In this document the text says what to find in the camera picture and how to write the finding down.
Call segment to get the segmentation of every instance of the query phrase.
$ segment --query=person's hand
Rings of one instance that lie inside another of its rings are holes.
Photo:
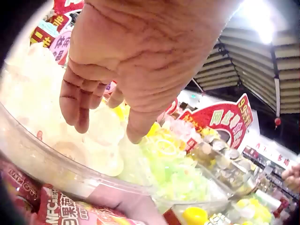
[[[239,2],[85,0],[61,85],[66,122],[85,133],[89,109],[115,80],[108,105],[126,99],[127,135],[138,143],[199,71]]]
[[[300,164],[291,166],[285,170],[282,175],[282,179],[287,187],[295,193],[299,193],[300,188]]]

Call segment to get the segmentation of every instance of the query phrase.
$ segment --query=red promotional sign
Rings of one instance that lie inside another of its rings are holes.
[[[44,43],[43,46],[45,48],[49,48],[49,46],[53,41],[54,41],[54,37],[52,37],[50,34],[48,34],[40,27],[36,27],[36,29],[32,32],[30,38],[30,44],[43,42]]]
[[[52,23],[54,26],[57,26],[57,31],[60,32],[64,28],[66,28],[70,22],[72,21],[72,18],[67,15],[55,15],[48,19],[49,23]]]
[[[82,9],[83,0],[54,0],[54,12],[57,14],[65,14],[70,11]]]
[[[168,115],[172,115],[178,107],[178,99],[175,98],[174,102],[165,110]]]
[[[243,94],[236,103],[219,102],[193,112],[186,109],[178,119],[192,123],[198,132],[205,127],[227,132],[230,136],[229,145],[236,149],[241,144],[247,128],[253,122],[246,94]]]

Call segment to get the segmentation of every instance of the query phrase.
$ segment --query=hanging decoration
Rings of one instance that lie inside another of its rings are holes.
[[[274,120],[274,122],[275,122],[275,129],[281,124],[281,119],[280,119],[280,117],[277,117],[275,120]]]

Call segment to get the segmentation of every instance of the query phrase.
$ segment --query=snack bag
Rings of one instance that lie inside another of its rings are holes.
[[[15,205],[31,211],[38,207],[40,200],[39,184],[19,171],[12,163],[0,160],[1,177],[11,194]]]
[[[75,202],[50,184],[42,188],[37,222],[39,225],[145,225],[113,209]]]

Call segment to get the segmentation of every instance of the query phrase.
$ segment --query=ceiling light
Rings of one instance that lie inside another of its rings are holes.
[[[258,32],[264,44],[272,42],[274,25],[271,21],[271,11],[263,0],[245,0],[241,10],[251,27]]]

